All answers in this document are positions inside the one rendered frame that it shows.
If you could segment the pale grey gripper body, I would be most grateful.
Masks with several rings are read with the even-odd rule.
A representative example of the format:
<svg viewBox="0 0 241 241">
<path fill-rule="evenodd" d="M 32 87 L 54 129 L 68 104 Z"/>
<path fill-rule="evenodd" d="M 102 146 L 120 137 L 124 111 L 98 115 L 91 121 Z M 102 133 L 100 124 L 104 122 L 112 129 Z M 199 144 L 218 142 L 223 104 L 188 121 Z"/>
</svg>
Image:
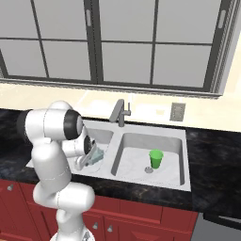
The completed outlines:
<svg viewBox="0 0 241 241">
<path fill-rule="evenodd" d="M 89 152 L 87 155 L 82 155 L 82 156 L 78 157 L 74 161 L 74 167 L 77 170 L 82 170 L 85 165 L 91 165 L 92 164 L 92 156 L 93 156 L 93 153 Z"/>
</svg>

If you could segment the dark framed window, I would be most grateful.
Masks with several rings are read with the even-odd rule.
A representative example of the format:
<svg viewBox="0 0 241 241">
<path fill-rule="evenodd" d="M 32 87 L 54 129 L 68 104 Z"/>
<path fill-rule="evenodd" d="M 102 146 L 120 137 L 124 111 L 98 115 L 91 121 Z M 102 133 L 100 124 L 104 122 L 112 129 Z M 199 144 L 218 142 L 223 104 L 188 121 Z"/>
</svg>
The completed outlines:
<svg viewBox="0 0 241 241">
<path fill-rule="evenodd" d="M 0 80 L 219 96 L 240 9 L 241 0 L 0 0 Z"/>
</svg>

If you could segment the pale blue-green tupperware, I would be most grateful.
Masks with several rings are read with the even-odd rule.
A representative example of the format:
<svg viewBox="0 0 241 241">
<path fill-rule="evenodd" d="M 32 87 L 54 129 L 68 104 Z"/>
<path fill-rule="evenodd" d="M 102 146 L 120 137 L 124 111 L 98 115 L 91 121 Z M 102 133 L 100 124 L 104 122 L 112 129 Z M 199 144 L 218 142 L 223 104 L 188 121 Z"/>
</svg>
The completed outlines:
<svg viewBox="0 0 241 241">
<path fill-rule="evenodd" d="M 95 152 L 93 153 L 92 157 L 88 161 L 90 165 L 94 165 L 98 161 L 102 160 L 104 158 L 104 151 L 97 148 Z"/>
</svg>

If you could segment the red drawer front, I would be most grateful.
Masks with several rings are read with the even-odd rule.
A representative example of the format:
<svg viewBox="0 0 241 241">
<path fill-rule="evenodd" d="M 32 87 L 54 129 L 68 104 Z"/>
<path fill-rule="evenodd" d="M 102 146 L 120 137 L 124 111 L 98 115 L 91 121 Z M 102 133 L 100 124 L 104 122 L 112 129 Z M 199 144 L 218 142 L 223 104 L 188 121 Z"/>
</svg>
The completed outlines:
<svg viewBox="0 0 241 241">
<path fill-rule="evenodd" d="M 122 214 L 145 218 L 156 223 L 160 222 L 162 211 L 163 208 L 158 205 L 136 201 L 120 201 L 120 212 Z"/>
<path fill-rule="evenodd" d="M 96 196 L 91 209 L 94 211 L 116 215 L 120 212 L 120 200 L 104 196 Z"/>
<path fill-rule="evenodd" d="M 197 217 L 197 212 L 164 207 L 161 217 L 161 226 L 173 231 L 192 232 Z"/>
</svg>

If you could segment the grey wall socket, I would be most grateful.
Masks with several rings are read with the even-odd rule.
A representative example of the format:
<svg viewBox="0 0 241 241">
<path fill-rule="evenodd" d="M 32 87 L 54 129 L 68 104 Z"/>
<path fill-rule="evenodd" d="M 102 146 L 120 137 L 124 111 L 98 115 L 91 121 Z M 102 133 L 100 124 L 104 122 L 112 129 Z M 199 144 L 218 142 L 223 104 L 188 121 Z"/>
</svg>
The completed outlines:
<svg viewBox="0 0 241 241">
<path fill-rule="evenodd" d="M 185 104 L 184 103 L 173 103 L 171 105 L 170 120 L 171 121 L 182 121 L 185 115 Z"/>
</svg>

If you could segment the steel double basin sink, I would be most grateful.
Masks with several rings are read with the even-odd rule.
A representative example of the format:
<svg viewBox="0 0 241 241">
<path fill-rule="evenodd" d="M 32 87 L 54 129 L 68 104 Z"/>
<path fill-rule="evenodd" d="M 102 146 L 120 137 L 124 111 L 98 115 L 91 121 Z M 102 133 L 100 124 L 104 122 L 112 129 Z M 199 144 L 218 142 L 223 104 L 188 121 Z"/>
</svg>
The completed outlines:
<svg viewBox="0 0 241 241">
<path fill-rule="evenodd" d="M 185 131 L 179 129 L 85 120 L 91 139 L 104 151 L 104 158 L 73 174 L 115 181 L 152 185 L 189 191 L 190 177 Z M 164 157 L 158 169 L 151 167 L 150 150 L 158 149 Z"/>
</svg>

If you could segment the red cupboard door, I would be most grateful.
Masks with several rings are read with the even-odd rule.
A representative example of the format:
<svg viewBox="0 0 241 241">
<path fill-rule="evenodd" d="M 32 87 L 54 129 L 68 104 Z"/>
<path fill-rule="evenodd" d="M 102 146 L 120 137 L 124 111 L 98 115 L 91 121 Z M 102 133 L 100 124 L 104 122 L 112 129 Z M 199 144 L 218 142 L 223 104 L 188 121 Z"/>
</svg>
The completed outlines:
<svg viewBox="0 0 241 241">
<path fill-rule="evenodd" d="M 31 216 L 37 226 L 41 241 L 50 241 L 57 232 L 56 209 L 43 207 L 33 200 L 34 185 L 20 184 Z"/>
<path fill-rule="evenodd" d="M 8 241 L 40 241 L 38 230 L 17 182 L 0 179 L 0 238 Z"/>
<path fill-rule="evenodd" d="M 101 215 L 92 214 L 86 212 L 83 214 L 83 220 L 86 224 L 86 227 L 92 232 L 96 241 L 105 241 L 104 237 L 104 220 Z M 98 230 L 94 230 L 92 226 L 95 222 L 98 222 Z"/>
<path fill-rule="evenodd" d="M 113 232 L 107 228 L 112 225 Z M 106 217 L 104 219 L 106 241 L 191 241 L 191 233 L 182 233 L 132 221 Z"/>
</svg>

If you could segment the grey sink tap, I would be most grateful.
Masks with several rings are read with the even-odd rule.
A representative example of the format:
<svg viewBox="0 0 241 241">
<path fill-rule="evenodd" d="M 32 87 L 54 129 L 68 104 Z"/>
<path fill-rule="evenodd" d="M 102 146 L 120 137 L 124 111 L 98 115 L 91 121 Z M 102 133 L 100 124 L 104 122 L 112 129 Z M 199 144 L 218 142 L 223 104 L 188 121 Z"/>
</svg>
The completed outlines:
<svg viewBox="0 0 241 241">
<path fill-rule="evenodd" d="M 117 122 L 119 127 L 124 126 L 124 117 L 131 115 L 131 109 L 128 108 L 127 110 L 124 109 L 124 100 L 118 99 L 116 105 L 109 117 L 109 121 L 114 123 Z"/>
</svg>

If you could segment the green cup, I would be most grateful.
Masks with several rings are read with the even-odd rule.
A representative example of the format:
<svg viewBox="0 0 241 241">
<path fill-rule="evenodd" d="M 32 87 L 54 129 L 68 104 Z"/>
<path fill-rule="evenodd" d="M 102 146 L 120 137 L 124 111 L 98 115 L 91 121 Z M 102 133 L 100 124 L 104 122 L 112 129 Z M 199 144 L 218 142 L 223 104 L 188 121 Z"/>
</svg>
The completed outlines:
<svg viewBox="0 0 241 241">
<path fill-rule="evenodd" d="M 151 160 L 151 167 L 153 169 L 158 169 L 160 167 L 164 154 L 162 151 L 158 149 L 153 149 L 153 150 L 150 150 L 149 157 Z"/>
</svg>

